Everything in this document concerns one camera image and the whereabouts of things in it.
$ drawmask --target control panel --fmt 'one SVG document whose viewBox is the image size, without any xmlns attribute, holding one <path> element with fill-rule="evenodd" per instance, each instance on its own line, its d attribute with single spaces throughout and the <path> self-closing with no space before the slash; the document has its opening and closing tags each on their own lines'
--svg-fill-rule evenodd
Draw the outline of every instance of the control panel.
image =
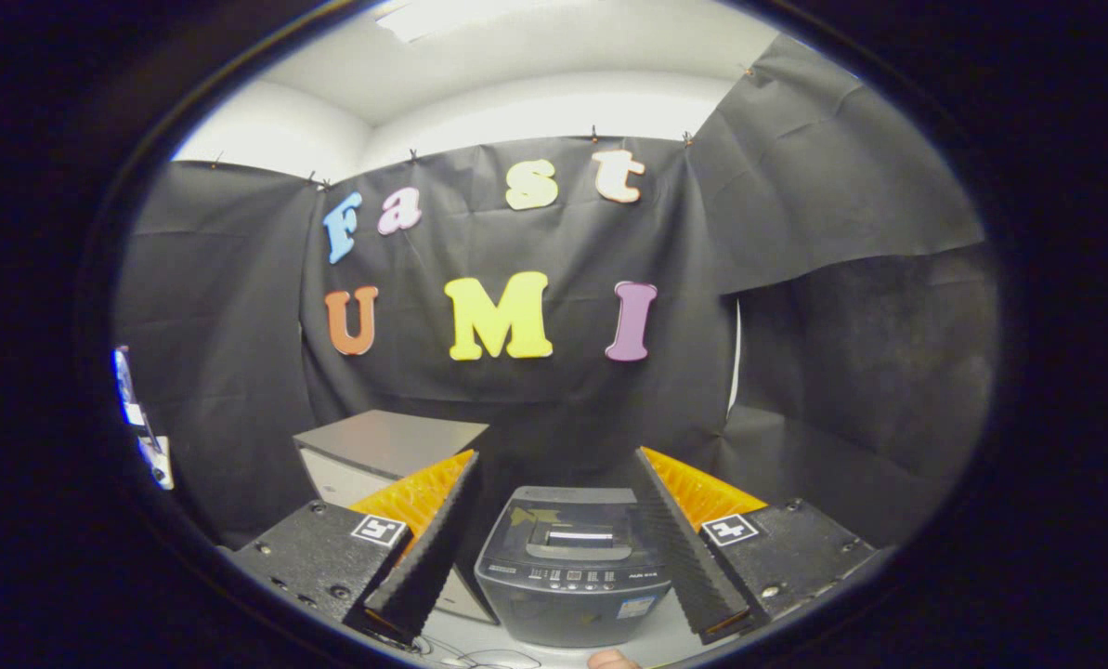
<svg viewBox="0 0 1108 669">
<path fill-rule="evenodd" d="M 509 585 L 565 591 L 608 591 L 647 588 L 669 579 L 665 567 L 588 568 L 576 566 L 548 567 L 535 564 L 490 559 L 483 564 L 483 576 Z"/>
</svg>

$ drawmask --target black cloth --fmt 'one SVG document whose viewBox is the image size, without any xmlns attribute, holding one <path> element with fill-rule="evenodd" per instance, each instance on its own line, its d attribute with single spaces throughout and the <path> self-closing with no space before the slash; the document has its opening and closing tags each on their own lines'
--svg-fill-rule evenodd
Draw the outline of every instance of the black cloth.
<svg viewBox="0 0 1108 669">
<path fill-rule="evenodd" d="M 750 69 L 690 151 L 720 291 L 984 240 L 944 157 L 886 99 L 787 35 Z"/>
<path fill-rule="evenodd" d="M 317 199 L 290 175 L 168 164 L 123 259 L 116 340 L 176 494 L 232 547 L 312 496 L 291 435 L 315 426 L 298 297 Z"/>
<path fill-rule="evenodd" d="M 840 263 L 739 306 L 716 473 L 771 504 L 808 498 L 869 542 L 910 537 L 991 410 L 1001 303 L 987 246 Z"/>
<path fill-rule="evenodd" d="M 753 72 L 689 147 L 510 142 L 324 192 L 171 165 L 117 319 L 141 399 L 175 441 L 179 494 L 244 543 L 311 494 L 294 433 L 387 410 L 491 425 L 470 445 L 486 473 L 472 539 L 520 484 L 602 484 L 638 445 L 773 503 L 811 498 L 875 543 L 906 537 L 986 412 L 998 308 L 983 225 L 938 153 L 850 73 L 788 38 Z M 628 175 L 639 202 L 596 191 L 592 155 L 609 148 L 646 165 Z M 554 165 L 557 199 L 514 210 L 507 169 L 536 159 Z M 422 219 L 380 234 L 384 199 L 409 186 Z M 330 263 L 324 219 L 353 192 L 353 248 Z M 452 360 L 447 282 L 478 279 L 497 301 L 520 271 L 548 277 L 554 353 Z M 605 356 L 620 280 L 658 291 L 645 360 Z M 379 289 L 375 342 L 340 354 L 325 294 L 363 286 Z"/>
<path fill-rule="evenodd" d="M 628 150 L 646 165 L 628 178 L 642 189 L 639 202 L 614 203 L 597 192 L 592 155 L 609 148 Z M 556 169 L 556 202 L 510 208 L 507 169 L 543 158 Z M 421 189 L 422 219 L 382 236 L 380 204 L 404 186 Z M 351 192 L 363 203 L 355 246 L 331 264 L 320 217 Z M 325 198 L 310 228 L 301 298 L 320 423 L 371 408 L 486 423 L 532 416 L 545 428 L 499 446 L 520 453 L 510 466 L 497 470 L 493 453 L 483 461 L 493 475 L 531 484 L 565 467 L 596 470 L 638 445 L 690 460 L 700 441 L 718 435 L 731 384 L 735 302 L 720 299 L 707 271 L 710 243 L 684 143 L 550 138 L 461 148 L 359 175 Z M 548 277 L 542 309 L 554 353 L 452 360 L 448 280 L 475 278 L 495 301 L 520 271 Z M 645 360 L 605 356 L 616 336 L 620 280 L 657 288 Z M 376 340 L 367 354 L 340 354 L 329 339 L 324 295 L 361 286 L 380 291 Z M 352 301 L 352 334 L 355 313 Z M 550 423 L 550 415 L 560 419 Z"/>
</svg>

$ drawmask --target blue letter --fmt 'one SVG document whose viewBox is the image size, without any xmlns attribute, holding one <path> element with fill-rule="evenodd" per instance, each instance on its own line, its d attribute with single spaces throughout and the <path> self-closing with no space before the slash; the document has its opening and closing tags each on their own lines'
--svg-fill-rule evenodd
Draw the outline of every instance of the blue letter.
<svg viewBox="0 0 1108 669">
<path fill-rule="evenodd" d="M 329 215 L 324 216 L 324 225 L 327 226 L 327 234 L 331 240 L 331 264 L 338 263 L 338 259 L 355 247 L 355 241 L 348 234 L 355 233 L 355 209 L 362 203 L 363 198 L 359 196 L 359 192 L 351 193 L 347 199 L 331 209 Z"/>
</svg>

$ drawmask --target letter m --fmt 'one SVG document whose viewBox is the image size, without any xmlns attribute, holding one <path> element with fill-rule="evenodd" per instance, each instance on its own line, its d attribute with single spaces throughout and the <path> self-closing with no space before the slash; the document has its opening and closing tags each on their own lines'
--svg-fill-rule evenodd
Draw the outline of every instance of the letter m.
<svg viewBox="0 0 1108 669">
<path fill-rule="evenodd" d="M 509 354 L 514 359 L 541 359 L 552 354 L 554 344 L 545 338 L 542 315 L 542 291 L 546 286 L 548 278 L 540 271 L 512 275 L 496 305 L 483 291 L 479 279 L 455 279 L 447 284 L 445 292 L 455 310 L 452 359 L 480 359 L 483 349 L 475 342 L 476 333 L 486 352 L 499 357 L 510 330 Z"/>
</svg>

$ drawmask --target purple letter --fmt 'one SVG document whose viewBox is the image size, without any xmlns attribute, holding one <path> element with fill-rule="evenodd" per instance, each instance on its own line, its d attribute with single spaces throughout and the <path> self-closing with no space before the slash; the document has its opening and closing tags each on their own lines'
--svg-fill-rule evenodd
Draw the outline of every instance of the purple letter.
<svg viewBox="0 0 1108 669">
<path fill-rule="evenodd" d="M 607 347 L 607 357 L 619 361 L 644 360 L 648 350 L 644 348 L 644 326 L 648 321 L 648 305 L 657 296 L 653 284 L 635 284 L 620 280 L 616 284 L 620 299 L 620 321 L 616 325 L 616 340 Z"/>
</svg>

